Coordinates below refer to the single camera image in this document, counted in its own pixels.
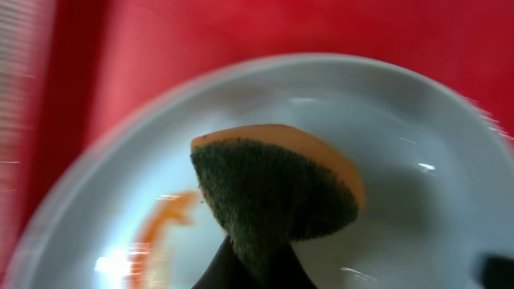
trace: green scouring pad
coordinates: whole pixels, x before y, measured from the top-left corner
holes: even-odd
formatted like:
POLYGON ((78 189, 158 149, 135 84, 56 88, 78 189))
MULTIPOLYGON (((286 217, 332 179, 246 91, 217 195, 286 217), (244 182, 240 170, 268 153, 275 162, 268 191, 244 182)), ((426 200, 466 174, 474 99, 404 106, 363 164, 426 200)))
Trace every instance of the green scouring pad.
POLYGON ((332 234, 364 204, 355 167, 296 128, 252 125, 200 136, 191 159, 235 254, 262 284, 284 243, 332 234))

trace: sauce residue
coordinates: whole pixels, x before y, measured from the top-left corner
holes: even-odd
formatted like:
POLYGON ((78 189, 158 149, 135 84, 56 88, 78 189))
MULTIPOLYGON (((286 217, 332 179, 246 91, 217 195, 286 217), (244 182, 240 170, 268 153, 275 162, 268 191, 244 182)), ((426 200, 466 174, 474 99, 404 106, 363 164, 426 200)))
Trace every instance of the sauce residue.
POLYGON ((145 274, 149 269, 149 258, 155 250, 155 245, 159 239, 162 229, 169 222, 179 225, 190 225, 191 221, 187 217, 187 210, 195 204, 198 193, 188 190, 179 194, 166 195, 159 198, 156 214, 146 223, 143 234, 133 243, 130 252, 130 275, 128 278, 129 287, 132 289, 143 289, 145 274))

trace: kitchen sponge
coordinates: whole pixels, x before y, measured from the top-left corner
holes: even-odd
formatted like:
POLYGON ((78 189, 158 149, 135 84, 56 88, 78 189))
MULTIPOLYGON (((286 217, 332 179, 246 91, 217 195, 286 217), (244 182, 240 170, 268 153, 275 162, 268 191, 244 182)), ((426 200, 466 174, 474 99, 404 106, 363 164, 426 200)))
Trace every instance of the kitchen sponge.
POLYGON ((284 243, 332 234, 364 204, 353 165, 296 128, 265 124, 200 136, 191 159, 214 217, 262 284, 284 243))

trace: plate rim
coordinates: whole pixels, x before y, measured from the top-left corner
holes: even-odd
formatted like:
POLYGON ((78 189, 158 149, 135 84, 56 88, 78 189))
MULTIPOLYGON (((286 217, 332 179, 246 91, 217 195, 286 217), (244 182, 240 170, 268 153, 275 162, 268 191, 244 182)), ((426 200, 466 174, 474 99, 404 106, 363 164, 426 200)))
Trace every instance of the plate rim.
POLYGON ((277 67, 315 62, 358 63, 368 67, 380 67, 395 71, 411 79, 417 79, 439 90, 449 100, 456 102, 461 108, 467 110, 471 118, 478 120, 477 123, 483 126, 484 132, 489 132, 484 133, 484 135, 489 136, 497 150, 504 156, 506 165, 514 175, 514 162, 508 142, 504 141, 500 135, 490 131, 489 124, 480 117, 481 111, 467 101, 468 98, 465 96, 427 76, 381 60, 338 53, 292 53, 250 59, 208 71, 169 88, 148 104, 131 112, 78 156, 51 187, 47 196, 31 217, 26 229, 22 232, 22 237, 18 240, 6 270, 5 289, 29 288, 49 238, 53 235, 69 205, 76 198, 80 187, 92 177, 105 161, 109 160, 118 148, 126 144, 131 136, 144 129, 147 124, 152 123, 160 115, 179 106, 182 102, 198 96, 201 92, 233 79, 277 67))

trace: red tablecloth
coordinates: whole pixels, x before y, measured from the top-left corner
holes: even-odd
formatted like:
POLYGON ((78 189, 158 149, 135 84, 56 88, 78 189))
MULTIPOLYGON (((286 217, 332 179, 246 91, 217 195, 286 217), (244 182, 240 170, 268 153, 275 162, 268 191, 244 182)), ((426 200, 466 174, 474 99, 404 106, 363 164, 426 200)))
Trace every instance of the red tablecloth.
POLYGON ((50 54, 36 69, 45 77, 29 83, 20 228, 80 152, 135 108, 264 55, 394 63, 476 100, 514 132, 512 0, 55 0, 53 16, 50 54))

